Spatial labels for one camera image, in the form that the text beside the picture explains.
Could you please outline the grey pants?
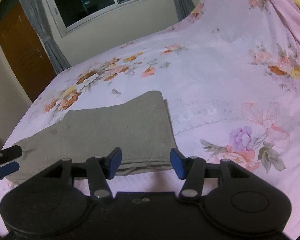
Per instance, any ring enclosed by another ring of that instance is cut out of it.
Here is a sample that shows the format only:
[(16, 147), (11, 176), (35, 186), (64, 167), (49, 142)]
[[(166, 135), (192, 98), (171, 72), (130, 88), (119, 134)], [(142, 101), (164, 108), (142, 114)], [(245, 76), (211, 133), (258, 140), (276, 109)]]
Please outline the grey pants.
[(166, 103), (160, 91), (149, 91), (124, 104), (68, 111), (63, 119), (17, 142), (23, 155), (19, 171), (7, 179), (21, 184), (55, 162), (83, 163), (122, 150), (117, 175), (171, 169), (176, 147)]

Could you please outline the left grey curtain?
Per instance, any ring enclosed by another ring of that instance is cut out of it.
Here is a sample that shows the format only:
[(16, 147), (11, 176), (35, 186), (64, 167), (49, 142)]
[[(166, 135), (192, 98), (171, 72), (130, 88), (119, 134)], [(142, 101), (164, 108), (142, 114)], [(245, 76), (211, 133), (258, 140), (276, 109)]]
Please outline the left grey curtain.
[(53, 38), (42, 0), (19, 0), (19, 2), (34, 31), (41, 39), (55, 73), (59, 74), (70, 68), (69, 62)]

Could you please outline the pink floral bed sheet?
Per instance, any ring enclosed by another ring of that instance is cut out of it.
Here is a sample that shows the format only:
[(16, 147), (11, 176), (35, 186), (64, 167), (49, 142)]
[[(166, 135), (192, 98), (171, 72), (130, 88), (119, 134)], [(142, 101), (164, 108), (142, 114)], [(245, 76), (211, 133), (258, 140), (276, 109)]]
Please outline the pink floral bed sheet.
[(235, 161), (283, 191), (300, 235), (300, 11), (293, 0), (201, 0), (183, 21), (63, 71), (6, 141), (68, 111), (158, 90), (179, 150)]

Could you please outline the brown wooden door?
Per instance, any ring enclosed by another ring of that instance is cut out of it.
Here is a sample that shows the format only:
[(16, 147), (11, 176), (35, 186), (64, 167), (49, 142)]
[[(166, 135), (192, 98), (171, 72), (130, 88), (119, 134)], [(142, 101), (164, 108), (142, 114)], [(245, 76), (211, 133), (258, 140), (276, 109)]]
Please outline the brown wooden door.
[(56, 73), (19, 0), (0, 2), (0, 45), (15, 77), (34, 102)]

